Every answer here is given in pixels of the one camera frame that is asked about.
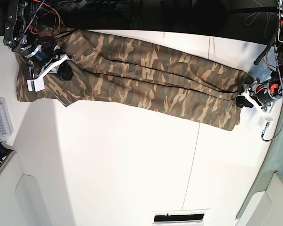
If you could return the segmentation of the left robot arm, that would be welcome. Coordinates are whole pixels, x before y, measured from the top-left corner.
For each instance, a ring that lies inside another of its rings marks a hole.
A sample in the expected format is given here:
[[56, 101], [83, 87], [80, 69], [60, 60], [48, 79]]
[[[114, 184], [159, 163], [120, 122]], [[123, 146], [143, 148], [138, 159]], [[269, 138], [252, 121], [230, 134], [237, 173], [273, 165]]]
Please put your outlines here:
[[276, 12], [276, 29], [263, 52], [253, 62], [258, 65], [264, 60], [267, 67], [271, 65], [267, 62], [267, 55], [271, 48], [274, 48], [275, 68], [271, 69], [271, 78], [260, 81], [256, 78], [252, 84], [244, 85], [243, 90], [236, 98], [236, 106], [239, 108], [255, 107], [261, 114], [267, 115], [268, 107], [273, 102], [283, 98], [283, 0], [277, 2], [277, 7], [263, 7], [262, 9], [250, 8], [242, 9], [242, 12]]

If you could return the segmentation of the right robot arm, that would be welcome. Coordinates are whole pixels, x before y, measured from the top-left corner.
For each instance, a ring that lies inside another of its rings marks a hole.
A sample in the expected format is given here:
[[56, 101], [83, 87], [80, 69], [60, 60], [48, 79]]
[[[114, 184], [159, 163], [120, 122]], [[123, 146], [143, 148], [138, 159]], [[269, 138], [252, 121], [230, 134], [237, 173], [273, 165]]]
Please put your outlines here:
[[[37, 20], [52, 14], [54, 25], [48, 33], [37, 29]], [[62, 23], [59, 13], [43, 0], [12, 0], [8, 6], [3, 44], [18, 54], [28, 67], [28, 91], [45, 89], [44, 77], [53, 74], [62, 81], [72, 79], [71, 59], [61, 50], [56, 35]]]

